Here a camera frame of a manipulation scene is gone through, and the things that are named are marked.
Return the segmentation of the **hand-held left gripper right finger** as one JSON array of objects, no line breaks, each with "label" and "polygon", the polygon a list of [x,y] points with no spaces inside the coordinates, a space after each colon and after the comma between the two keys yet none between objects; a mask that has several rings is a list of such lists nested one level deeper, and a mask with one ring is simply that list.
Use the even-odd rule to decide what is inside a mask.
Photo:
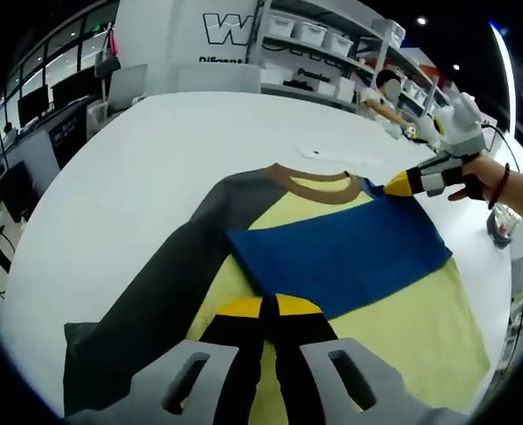
[{"label": "hand-held left gripper right finger", "polygon": [[338,337],[320,308],[279,294],[273,346],[290,424],[417,424],[421,402],[401,374]]}]

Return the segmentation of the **person's right hand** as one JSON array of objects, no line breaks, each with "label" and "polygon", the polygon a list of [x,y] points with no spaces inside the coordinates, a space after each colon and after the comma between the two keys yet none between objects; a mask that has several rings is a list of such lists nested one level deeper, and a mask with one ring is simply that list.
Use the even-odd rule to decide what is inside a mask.
[{"label": "person's right hand", "polygon": [[499,199],[509,173],[508,165],[503,166],[487,156],[479,156],[462,165],[463,176],[475,176],[481,182],[483,198],[490,203],[495,203]]}]

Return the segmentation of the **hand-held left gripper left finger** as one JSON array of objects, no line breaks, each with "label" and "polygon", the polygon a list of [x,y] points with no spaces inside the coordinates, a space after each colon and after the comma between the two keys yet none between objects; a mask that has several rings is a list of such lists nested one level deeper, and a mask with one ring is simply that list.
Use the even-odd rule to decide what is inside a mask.
[{"label": "hand-held left gripper left finger", "polygon": [[235,300],[217,311],[197,341],[173,347],[158,365],[168,424],[247,424],[261,375],[262,299]]}]

